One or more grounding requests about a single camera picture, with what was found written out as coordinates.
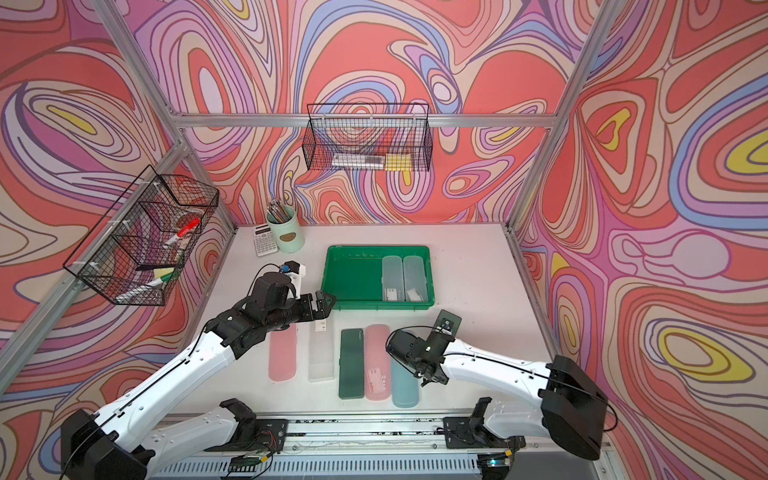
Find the teal pencil case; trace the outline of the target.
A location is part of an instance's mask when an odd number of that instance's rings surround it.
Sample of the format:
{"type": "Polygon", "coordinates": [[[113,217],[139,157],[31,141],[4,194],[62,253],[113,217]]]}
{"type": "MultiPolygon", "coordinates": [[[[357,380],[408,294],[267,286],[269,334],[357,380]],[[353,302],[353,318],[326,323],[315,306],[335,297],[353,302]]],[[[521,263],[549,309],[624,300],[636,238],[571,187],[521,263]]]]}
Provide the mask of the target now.
{"type": "Polygon", "coordinates": [[[411,372],[397,362],[391,365],[392,402],[397,408],[414,408],[419,403],[419,384],[411,372]]]}

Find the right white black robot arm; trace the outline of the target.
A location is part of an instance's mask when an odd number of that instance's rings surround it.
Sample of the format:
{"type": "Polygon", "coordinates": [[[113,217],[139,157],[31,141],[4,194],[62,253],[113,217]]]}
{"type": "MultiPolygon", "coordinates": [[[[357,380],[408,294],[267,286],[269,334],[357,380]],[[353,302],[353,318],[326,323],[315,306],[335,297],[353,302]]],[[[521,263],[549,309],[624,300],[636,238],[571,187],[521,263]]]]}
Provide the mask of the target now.
{"type": "Polygon", "coordinates": [[[438,327],[425,339],[398,329],[385,348],[423,385],[462,381],[490,390],[471,415],[444,418],[441,430],[448,448],[516,450],[528,437],[548,437],[578,458],[600,458],[612,407],[573,360],[562,355],[550,362],[505,357],[438,327]]]}

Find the translucent white pencil case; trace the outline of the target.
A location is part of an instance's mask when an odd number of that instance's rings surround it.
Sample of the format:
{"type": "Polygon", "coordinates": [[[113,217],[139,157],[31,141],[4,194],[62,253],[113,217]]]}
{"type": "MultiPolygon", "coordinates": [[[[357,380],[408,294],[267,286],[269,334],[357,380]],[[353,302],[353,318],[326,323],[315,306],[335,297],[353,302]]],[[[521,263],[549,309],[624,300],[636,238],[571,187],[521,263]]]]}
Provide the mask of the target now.
{"type": "Polygon", "coordinates": [[[399,256],[389,255],[382,259],[382,300],[403,302],[405,298],[403,261],[399,256]]]}
{"type": "Polygon", "coordinates": [[[405,296],[409,302],[423,303],[428,300],[424,261],[419,256],[403,259],[405,296]]]}

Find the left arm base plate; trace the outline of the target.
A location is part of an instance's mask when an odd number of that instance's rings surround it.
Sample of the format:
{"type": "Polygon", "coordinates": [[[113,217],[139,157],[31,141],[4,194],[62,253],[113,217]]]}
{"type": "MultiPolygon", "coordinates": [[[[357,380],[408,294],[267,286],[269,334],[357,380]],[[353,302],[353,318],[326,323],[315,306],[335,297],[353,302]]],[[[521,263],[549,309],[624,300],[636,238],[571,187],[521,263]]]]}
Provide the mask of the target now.
{"type": "Polygon", "coordinates": [[[223,445],[206,449],[206,452],[236,452],[267,450],[279,453],[284,449],[287,436],[287,419],[252,419],[241,422],[233,437],[223,445]]]}

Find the dark green translucent pencil case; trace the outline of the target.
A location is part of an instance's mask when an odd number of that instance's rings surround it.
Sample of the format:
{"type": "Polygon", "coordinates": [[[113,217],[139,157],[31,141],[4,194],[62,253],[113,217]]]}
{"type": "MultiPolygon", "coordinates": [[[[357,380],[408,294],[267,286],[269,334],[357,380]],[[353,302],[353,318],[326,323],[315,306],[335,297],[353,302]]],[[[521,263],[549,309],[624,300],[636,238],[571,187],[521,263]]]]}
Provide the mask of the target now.
{"type": "Polygon", "coordinates": [[[460,316],[448,310],[442,309],[437,315],[433,325],[433,330],[439,333],[450,335],[452,337],[456,337],[459,332],[461,322],[462,318],[460,316]]]}

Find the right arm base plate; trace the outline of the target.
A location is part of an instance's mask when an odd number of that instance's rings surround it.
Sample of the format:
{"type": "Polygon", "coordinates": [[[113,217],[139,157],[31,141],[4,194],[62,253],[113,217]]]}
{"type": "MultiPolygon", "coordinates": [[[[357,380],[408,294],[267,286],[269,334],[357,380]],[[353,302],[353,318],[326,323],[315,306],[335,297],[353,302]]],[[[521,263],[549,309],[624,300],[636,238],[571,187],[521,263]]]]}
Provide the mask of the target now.
{"type": "Polygon", "coordinates": [[[436,429],[442,434],[449,450],[504,449],[517,452],[526,447],[523,436],[500,438],[491,433],[477,418],[444,417],[443,425],[436,429]]]}

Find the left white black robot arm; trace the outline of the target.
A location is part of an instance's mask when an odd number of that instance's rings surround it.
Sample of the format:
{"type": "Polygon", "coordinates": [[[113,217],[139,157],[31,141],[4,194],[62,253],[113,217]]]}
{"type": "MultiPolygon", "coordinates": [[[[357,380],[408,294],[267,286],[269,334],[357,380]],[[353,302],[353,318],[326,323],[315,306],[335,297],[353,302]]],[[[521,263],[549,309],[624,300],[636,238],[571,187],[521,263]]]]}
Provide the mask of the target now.
{"type": "Polygon", "coordinates": [[[278,443],[235,398],[169,427],[159,422],[207,379],[297,323],[327,319],[337,299],[301,290],[300,264],[257,277],[248,294],[205,323],[198,337],[137,387],[94,413],[79,409],[61,426],[61,474],[68,479],[148,479],[208,449],[275,452],[278,443]]]}

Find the green plastic storage tray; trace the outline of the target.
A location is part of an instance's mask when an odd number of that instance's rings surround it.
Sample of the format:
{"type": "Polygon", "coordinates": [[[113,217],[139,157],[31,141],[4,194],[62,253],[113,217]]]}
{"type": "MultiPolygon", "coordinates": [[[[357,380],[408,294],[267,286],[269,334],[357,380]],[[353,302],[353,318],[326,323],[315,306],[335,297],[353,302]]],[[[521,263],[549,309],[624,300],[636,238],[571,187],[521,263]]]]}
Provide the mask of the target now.
{"type": "Polygon", "coordinates": [[[424,245],[333,245],[327,249],[322,289],[336,297],[339,310],[427,310],[435,304],[431,252],[424,245]],[[382,300],[382,259],[419,256],[424,261],[428,300],[382,300]]]}

